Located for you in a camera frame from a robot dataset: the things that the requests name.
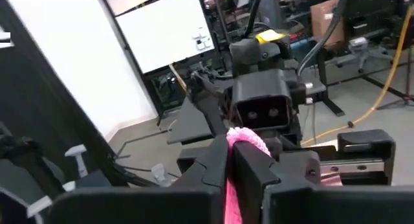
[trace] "yellow cable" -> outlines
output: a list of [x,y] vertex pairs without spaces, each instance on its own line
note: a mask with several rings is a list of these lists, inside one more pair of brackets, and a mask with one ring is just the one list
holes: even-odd
[[[353,121],[353,124],[357,124],[357,123],[365,120],[372,112],[374,112],[376,110],[378,105],[380,105],[382,99],[385,97],[385,95],[387,93],[387,90],[388,90],[388,87],[391,85],[391,82],[393,81],[395,71],[397,70],[397,66],[398,66],[401,51],[402,51],[402,46],[403,46],[404,40],[406,38],[406,33],[407,33],[408,25],[409,25],[409,20],[410,20],[411,16],[413,15],[413,12],[414,12],[413,5],[410,5],[410,7],[407,10],[407,14],[406,14],[406,17],[404,19],[404,24],[403,24],[402,29],[401,29],[400,40],[398,42],[397,52],[395,53],[395,56],[394,56],[393,66],[391,67],[391,71],[389,72],[387,82],[384,84],[384,88],[382,89],[380,96],[377,98],[374,105],[364,115],[362,115],[360,118]],[[341,131],[341,130],[344,130],[344,129],[347,129],[347,128],[348,128],[348,125],[328,130],[324,133],[319,134],[316,137],[313,137],[309,140],[305,140],[305,141],[301,142],[301,144],[304,145],[304,144],[310,143],[310,142],[315,141],[316,139],[318,139],[320,137],[323,137],[323,136],[326,136],[328,134],[335,133],[337,131]]]

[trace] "white plastic part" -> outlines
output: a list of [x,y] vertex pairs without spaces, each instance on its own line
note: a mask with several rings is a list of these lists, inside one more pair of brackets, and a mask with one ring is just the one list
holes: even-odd
[[206,45],[206,47],[211,47],[213,46],[213,41],[209,39],[208,41],[205,41],[204,44]]
[[78,164],[78,172],[80,177],[85,177],[88,175],[88,171],[85,166],[85,162],[82,158],[82,153],[86,152],[86,148],[83,144],[79,146],[74,146],[70,148],[65,153],[65,157],[74,157],[76,159],[76,163]]
[[305,83],[305,87],[306,87],[306,89],[312,89],[313,88],[313,83],[312,82],[307,82],[307,83]]
[[306,98],[306,104],[313,104],[313,98]]
[[205,48],[206,48],[206,46],[205,46],[203,43],[199,43],[199,44],[197,44],[197,48],[198,48],[199,50],[203,50],[203,49],[205,49]]
[[[26,203],[25,201],[23,201],[20,197],[14,195],[13,193],[9,192],[8,190],[0,187],[0,193],[8,196],[10,199],[14,200],[17,203],[20,203],[21,205],[23,205],[24,207],[29,208],[29,204]],[[34,221],[36,224],[44,224],[43,218],[38,215],[38,214],[34,214],[31,217],[34,217]]]
[[[65,189],[66,192],[70,192],[76,188],[76,183],[75,181],[71,181],[71,182],[65,183],[62,187]],[[27,218],[31,218],[35,216],[36,214],[39,214],[42,210],[51,206],[51,204],[52,204],[52,200],[48,196],[41,198],[40,200],[31,204],[27,208]]]
[[168,173],[162,163],[158,163],[157,165],[153,166],[151,168],[151,172],[160,186],[170,186],[172,184],[173,181],[168,176]]

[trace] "white wall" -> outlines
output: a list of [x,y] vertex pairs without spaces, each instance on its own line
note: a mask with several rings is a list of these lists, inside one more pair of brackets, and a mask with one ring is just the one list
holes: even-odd
[[98,0],[9,0],[101,134],[157,116]]

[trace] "screw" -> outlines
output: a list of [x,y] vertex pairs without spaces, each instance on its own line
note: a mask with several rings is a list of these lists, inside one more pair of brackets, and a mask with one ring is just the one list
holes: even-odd
[[310,171],[308,172],[308,174],[309,174],[310,176],[315,176],[315,175],[316,175],[316,172],[315,172],[314,170],[310,170]]

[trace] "bolt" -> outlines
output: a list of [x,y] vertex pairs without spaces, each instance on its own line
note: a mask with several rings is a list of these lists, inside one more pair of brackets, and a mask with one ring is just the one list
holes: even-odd
[[316,172],[315,172],[314,170],[310,170],[310,171],[308,172],[308,174],[309,174],[310,176],[315,176],[315,175],[316,175]]
[[313,104],[313,98],[306,98],[306,104]]
[[313,88],[313,83],[312,82],[307,82],[307,83],[305,83],[305,87],[306,87],[306,89],[312,89]]
[[249,113],[248,113],[248,118],[249,118],[250,120],[254,120],[254,119],[256,119],[256,118],[257,118],[257,113],[255,113],[254,111],[249,112]]
[[269,116],[270,117],[276,117],[279,115],[279,111],[276,108],[272,108],[269,110]]

